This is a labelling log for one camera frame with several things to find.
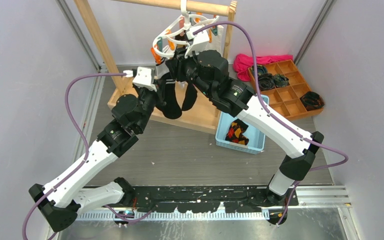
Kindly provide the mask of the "white clip sock hanger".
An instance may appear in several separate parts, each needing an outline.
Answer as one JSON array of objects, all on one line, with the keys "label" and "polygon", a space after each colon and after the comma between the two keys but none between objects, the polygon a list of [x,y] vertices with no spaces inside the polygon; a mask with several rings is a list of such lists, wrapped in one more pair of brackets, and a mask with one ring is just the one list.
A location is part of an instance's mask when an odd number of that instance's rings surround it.
[{"label": "white clip sock hanger", "polygon": [[[181,15],[172,22],[164,31],[162,31],[152,42],[150,49],[154,61],[157,65],[163,63],[165,60],[171,59],[177,48],[186,48],[190,44],[186,36],[186,31],[191,27],[198,25],[207,26],[213,24],[220,19],[220,16],[215,14],[209,18],[203,16],[201,12],[191,12],[187,9],[188,2],[182,0],[180,2]],[[206,30],[209,36],[209,43],[205,47],[206,50],[214,50],[212,47],[212,32],[217,34],[217,26],[212,26]]]}]

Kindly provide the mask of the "black sock white stripes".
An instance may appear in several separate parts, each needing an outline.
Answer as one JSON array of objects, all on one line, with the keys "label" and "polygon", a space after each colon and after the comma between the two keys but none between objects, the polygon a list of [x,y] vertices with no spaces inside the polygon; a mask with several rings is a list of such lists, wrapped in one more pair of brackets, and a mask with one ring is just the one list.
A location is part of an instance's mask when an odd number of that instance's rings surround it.
[{"label": "black sock white stripes", "polygon": [[196,103],[197,96],[198,96],[198,91],[196,90],[195,86],[192,83],[188,83],[181,110],[189,111],[190,109],[192,109],[194,104]]}]

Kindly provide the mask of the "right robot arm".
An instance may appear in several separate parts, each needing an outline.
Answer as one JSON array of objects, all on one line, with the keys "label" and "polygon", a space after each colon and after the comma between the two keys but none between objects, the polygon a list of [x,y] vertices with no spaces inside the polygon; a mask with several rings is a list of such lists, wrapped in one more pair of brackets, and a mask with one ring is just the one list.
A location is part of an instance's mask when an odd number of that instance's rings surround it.
[{"label": "right robot arm", "polygon": [[186,50],[178,48],[165,65],[171,79],[192,85],[218,110],[255,127],[284,150],[285,158],[263,193],[268,203],[279,205],[288,188],[310,171],[324,135],[292,124],[252,87],[231,78],[228,61],[216,50],[186,56]]}]

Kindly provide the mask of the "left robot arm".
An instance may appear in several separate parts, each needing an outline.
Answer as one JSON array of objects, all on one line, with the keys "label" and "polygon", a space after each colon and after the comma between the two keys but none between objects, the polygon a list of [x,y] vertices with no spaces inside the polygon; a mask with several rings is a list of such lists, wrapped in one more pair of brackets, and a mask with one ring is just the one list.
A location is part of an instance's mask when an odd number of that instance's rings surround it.
[{"label": "left robot arm", "polygon": [[118,98],[105,126],[85,154],[51,182],[34,184],[29,194],[54,232],[68,228],[76,218],[101,206],[128,207],[135,198],[133,187],[122,177],[102,187],[81,189],[106,166],[125,154],[143,134],[154,108],[163,102],[155,84],[133,85],[137,94]]}]

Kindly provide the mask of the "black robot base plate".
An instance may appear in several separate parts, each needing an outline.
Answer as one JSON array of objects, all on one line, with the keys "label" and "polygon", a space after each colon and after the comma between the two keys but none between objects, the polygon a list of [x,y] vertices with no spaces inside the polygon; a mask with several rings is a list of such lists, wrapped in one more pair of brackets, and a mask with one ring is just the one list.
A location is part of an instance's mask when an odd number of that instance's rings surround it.
[{"label": "black robot base plate", "polygon": [[263,208],[279,207],[272,211],[269,222],[283,224],[287,219],[286,207],[298,205],[294,190],[275,196],[266,186],[207,185],[207,186],[134,186],[120,201],[123,207],[139,212],[212,214],[224,208],[227,214],[257,213]]}]

